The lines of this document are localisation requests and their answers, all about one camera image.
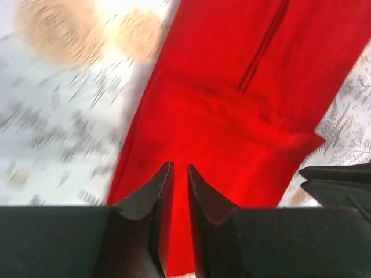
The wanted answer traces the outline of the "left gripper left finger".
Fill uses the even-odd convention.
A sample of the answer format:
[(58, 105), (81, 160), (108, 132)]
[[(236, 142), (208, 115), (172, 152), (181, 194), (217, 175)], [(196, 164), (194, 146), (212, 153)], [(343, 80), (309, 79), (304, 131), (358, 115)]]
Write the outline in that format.
[(173, 173), (113, 206), (1, 207), (1, 276), (165, 277)]

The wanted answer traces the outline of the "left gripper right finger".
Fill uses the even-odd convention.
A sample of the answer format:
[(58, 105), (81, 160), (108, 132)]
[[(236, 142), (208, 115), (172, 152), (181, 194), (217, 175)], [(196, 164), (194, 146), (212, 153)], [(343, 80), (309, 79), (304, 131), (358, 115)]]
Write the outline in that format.
[(188, 167), (196, 277), (369, 277), (370, 222), (353, 208), (242, 208)]

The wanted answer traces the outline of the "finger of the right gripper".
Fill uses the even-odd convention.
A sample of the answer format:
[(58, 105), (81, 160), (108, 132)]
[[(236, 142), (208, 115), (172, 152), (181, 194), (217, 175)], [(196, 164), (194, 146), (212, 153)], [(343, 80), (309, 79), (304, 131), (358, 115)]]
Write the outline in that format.
[(349, 181), (308, 180), (301, 188), (324, 207), (356, 209), (370, 222), (370, 184)]
[(308, 166), (299, 170), (307, 180), (370, 181), (370, 163), (349, 166)]

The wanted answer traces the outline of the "red t shirt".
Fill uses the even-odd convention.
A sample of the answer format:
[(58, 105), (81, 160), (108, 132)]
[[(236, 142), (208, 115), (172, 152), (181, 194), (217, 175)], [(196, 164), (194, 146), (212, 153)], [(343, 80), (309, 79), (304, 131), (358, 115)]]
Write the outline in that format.
[(188, 165), (240, 206), (277, 206), (369, 39), (369, 1), (180, 2), (108, 196), (173, 162), (168, 276), (194, 271)]

